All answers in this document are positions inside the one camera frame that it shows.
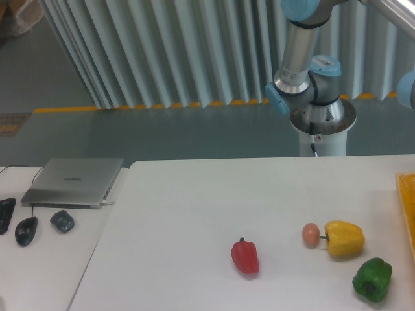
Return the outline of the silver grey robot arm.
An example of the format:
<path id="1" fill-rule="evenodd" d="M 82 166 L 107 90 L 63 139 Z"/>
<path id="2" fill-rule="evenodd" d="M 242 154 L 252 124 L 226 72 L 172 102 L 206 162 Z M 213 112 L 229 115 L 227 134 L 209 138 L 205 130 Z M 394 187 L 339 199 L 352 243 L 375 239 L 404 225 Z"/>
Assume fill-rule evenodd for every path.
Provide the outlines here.
<path id="1" fill-rule="evenodd" d="M 325 25 L 333 9 L 343 0 L 282 1 L 281 9 L 290 22 L 289 36 L 281 68 L 274 77 L 274 86 L 283 94 L 297 96 L 310 84 L 309 66 L 318 30 Z M 414 38 L 414 1 L 361 1 L 372 6 L 387 20 Z"/>

